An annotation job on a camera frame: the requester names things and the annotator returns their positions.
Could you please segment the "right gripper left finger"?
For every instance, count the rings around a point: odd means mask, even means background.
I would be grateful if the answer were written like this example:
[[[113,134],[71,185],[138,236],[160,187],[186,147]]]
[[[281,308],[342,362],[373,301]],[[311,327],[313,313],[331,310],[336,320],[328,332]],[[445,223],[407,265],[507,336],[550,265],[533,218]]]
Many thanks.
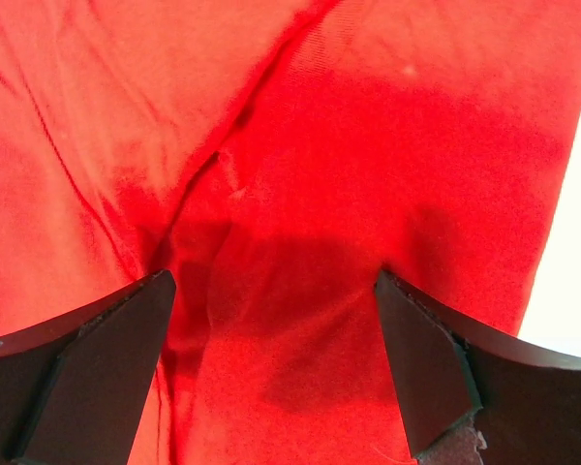
[[[161,270],[0,336],[0,464],[125,464],[176,285]]]

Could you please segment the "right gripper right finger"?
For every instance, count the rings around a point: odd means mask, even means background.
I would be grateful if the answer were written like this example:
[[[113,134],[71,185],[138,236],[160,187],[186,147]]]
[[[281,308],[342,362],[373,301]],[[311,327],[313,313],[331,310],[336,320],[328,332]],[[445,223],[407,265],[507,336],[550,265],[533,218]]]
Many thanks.
[[[522,341],[388,271],[375,294],[420,464],[581,464],[581,357]]]

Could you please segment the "red t-shirt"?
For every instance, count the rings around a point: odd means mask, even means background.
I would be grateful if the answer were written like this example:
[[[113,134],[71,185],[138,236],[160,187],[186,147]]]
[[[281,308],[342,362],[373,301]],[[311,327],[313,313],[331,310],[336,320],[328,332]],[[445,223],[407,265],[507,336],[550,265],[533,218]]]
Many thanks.
[[[581,1],[0,1],[0,335],[161,268],[134,464],[408,464],[387,267],[521,325]]]

